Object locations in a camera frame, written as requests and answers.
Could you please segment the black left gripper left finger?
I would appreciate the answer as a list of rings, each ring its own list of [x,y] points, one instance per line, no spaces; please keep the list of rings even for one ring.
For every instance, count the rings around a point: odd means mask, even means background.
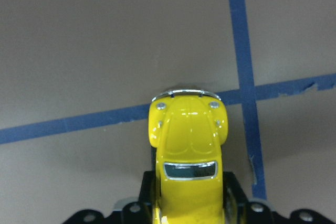
[[[155,171],[143,173],[138,201],[153,208],[156,200],[156,174]]]

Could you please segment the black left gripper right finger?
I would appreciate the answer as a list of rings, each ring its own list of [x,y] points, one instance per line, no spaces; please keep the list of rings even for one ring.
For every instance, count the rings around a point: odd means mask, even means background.
[[[247,196],[244,193],[236,175],[233,172],[223,172],[224,185],[224,208],[244,208],[247,203]]]

